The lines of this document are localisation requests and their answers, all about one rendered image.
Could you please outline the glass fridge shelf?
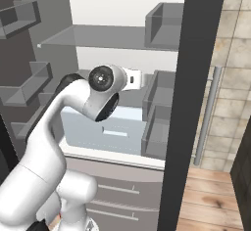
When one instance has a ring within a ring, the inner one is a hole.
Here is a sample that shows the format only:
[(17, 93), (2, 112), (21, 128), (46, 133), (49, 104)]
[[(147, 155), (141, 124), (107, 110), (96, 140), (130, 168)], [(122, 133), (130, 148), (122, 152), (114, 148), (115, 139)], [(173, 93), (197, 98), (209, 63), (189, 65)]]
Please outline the glass fridge shelf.
[(76, 24), (37, 44), (43, 45), (170, 51), (146, 47), (144, 26)]

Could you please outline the open fridge with white interior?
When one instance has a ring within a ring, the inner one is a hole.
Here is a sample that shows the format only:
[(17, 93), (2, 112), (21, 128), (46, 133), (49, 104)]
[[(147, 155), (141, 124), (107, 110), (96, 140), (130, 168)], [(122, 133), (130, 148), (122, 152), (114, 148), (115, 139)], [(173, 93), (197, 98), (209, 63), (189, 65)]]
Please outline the open fridge with white interior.
[[(145, 17), (157, 4), (182, 3), (184, 0), (70, 0), (73, 25), (144, 26)], [(177, 51), (133, 50), (76, 47), (78, 67), (90, 69), (102, 64), (115, 64), (140, 69), (176, 70)]]

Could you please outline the dark fridge door with bins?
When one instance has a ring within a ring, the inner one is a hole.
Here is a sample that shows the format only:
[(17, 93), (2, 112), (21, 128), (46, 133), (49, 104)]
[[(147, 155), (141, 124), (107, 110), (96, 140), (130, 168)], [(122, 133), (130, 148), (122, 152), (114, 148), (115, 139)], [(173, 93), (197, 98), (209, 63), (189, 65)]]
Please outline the dark fridge door with bins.
[[(14, 0), (0, 0), (0, 10), (12, 7)], [(0, 86), (21, 86), (30, 76), (30, 62), (48, 62), (52, 79), (39, 93), (54, 93), (61, 78), (78, 70), (74, 46), (38, 43), (70, 27), (70, 0), (36, 1), (41, 22), (8, 39), (0, 39)], [(38, 94), (25, 107), (4, 106), (0, 100), (0, 183), (25, 153), (25, 139), (17, 139), (12, 122), (28, 122), (40, 106)]]

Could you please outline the grey door bin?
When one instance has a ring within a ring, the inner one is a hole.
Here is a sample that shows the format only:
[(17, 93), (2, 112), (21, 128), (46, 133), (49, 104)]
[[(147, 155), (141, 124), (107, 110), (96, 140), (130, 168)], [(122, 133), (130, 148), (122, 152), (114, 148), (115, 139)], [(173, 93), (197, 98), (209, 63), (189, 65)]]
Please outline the grey door bin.
[(14, 132), (14, 135), (17, 139), (25, 139), (29, 130), (35, 125), (36, 120), (41, 115), (41, 112), (46, 107), (48, 102), (50, 101), (51, 97), (53, 96), (52, 93), (39, 93), (38, 100), (40, 106), (33, 114), (33, 116), (28, 120), (28, 122), (12, 122), (11, 126)]
[(0, 10), (0, 39), (8, 39), (40, 22), (36, 1), (14, 0), (12, 7)]
[(153, 105), (170, 106), (173, 102), (176, 74), (172, 71), (155, 70), (142, 101), (142, 110), (148, 115)]
[(168, 147), (171, 108), (153, 105), (141, 139), (141, 155), (165, 160)]
[(30, 62), (31, 76), (21, 86), (0, 86), (4, 106), (25, 107), (52, 79), (48, 62)]
[(145, 17), (145, 46), (177, 51), (182, 14), (183, 3), (157, 4)]

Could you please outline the pale blue crisper drawer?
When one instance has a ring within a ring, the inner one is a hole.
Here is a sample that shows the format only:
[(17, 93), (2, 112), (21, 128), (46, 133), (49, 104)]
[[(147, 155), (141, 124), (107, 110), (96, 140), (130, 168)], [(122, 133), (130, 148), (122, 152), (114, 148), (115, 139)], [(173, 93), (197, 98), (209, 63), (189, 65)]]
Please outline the pale blue crisper drawer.
[(61, 111), (66, 141), (71, 146), (130, 155), (141, 154), (146, 126), (140, 108), (117, 106), (106, 120), (95, 122), (70, 107)]

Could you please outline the grey freezer drawer front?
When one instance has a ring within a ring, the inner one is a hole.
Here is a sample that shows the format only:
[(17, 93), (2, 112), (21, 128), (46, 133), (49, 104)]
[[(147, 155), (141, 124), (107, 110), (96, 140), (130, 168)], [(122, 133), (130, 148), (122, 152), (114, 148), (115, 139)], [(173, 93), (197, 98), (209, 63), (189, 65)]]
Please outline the grey freezer drawer front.
[(95, 204), (88, 204), (87, 208), (139, 218), (139, 221), (134, 221), (89, 212), (89, 215), (98, 224), (100, 231), (157, 231), (159, 213), (155, 210), (113, 208)]
[(96, 201), (157, 209), (160, 206), (163, 172), (106, 162), (67, 158), (69, 169), (94, 176), (99, 184), (132, 189), (139, 195), (98, 188)]

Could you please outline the dark cabinet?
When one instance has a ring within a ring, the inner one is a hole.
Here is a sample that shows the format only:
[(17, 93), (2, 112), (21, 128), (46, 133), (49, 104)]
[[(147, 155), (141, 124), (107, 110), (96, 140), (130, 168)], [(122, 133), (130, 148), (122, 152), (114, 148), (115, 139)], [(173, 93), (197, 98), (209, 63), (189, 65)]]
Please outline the dark cabinet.
[(251, 116), (235, 156), (230, 177), (243, 230), (251, 231)]

